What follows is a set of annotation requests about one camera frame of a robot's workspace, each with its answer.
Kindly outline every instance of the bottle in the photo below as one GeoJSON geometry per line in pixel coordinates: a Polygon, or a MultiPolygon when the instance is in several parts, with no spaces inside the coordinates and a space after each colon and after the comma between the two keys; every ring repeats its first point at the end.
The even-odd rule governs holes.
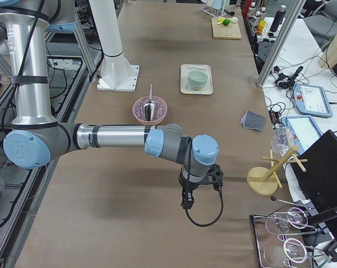
{"type": "Polygon", "coordinates": [[[278,30],[278,27],[281,24],[282,19],[284,18],[284,15],[286,13],[285,8],[286,6],[283,4],[280,6],[279,10],[275,14],[274,21],[271,24],[269,32],[276,32],[278,30]]]}
{"type": "Polygon", "coordinates": [[[243,15],[243,18],[246,18],[248,16],[248,10],[249,10],[249,7],[251,6],[252,1],[253,0],[245,1],[243,11],[241,12],[241,14],[243,15]]]}
{"type": "Polygon", "coordinates": [[[265,21],[266,15],[267,15],[266,8],[262,7],[262,9],[260,10],[260,19],[259,19],[259,21],[265,21]]]}
{"type": "Polygon", "coordinates": [[[251,6],[249,7],[249,10],[248,10],[248,19],[249,19],[249,21],[251,21],[253,19],[256,10],[257,9],[255,7],[255,2],[252,2],[251,6]]]}
{"type": "Polygon", "coordinates": [[[260,11],[257,11],[253,19],[251,20],[250,24],[254,27],[257,27],[259,20],[260,20],[260,11]]]}

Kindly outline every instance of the cup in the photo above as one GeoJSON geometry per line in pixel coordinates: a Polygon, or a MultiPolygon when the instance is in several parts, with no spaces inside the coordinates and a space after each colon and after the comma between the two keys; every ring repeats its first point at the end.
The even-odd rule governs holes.
{"type": "Polygon", "coordinates": [[[257,25],[257,31],[262,32],[266,25],[267,23],[265,21],[259,21],[257,25]]]}
{"type": "Polygon", "coordinates": [[[208,75],[202,71],[188,73],[188,85],[193,90],[201,90],[208,81],[208,75]]]}

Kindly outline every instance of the wooden cutting board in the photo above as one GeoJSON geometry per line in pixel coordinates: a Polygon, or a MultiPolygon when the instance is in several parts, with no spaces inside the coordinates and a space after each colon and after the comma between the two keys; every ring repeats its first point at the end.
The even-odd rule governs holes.
{"type": "Polygon", "coordinates": [[[214,39],[232,39],[241,40],[241,34],[238,23],[230,23],[228,26],[217,24],[218,18],[212,18],[212,29],[214,39]]]}

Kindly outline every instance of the white tray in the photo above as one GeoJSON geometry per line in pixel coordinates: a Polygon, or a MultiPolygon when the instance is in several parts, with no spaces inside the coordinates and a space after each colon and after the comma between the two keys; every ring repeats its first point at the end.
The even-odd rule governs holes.
{"type": "Polygon", "coordinates": [[[183,64],[181,66],[181,92],[183,94],[211,95],[213,94],[212,71],[205,64],[183,64]],[[193,90],[188,86],[188,73],[190,71],[202,71],[208,75],[207,84],[201,90],[193,90]]]}

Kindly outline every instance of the lemon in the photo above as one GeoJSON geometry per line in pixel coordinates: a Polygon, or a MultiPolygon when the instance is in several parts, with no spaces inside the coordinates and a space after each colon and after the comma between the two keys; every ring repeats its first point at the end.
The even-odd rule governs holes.
{"type": "Polygon", "coordinates": [[[217,24],[218,25],[222,24],[224,20],[225,20],[225,17],[219,17],[217,20],[217,24]]]}

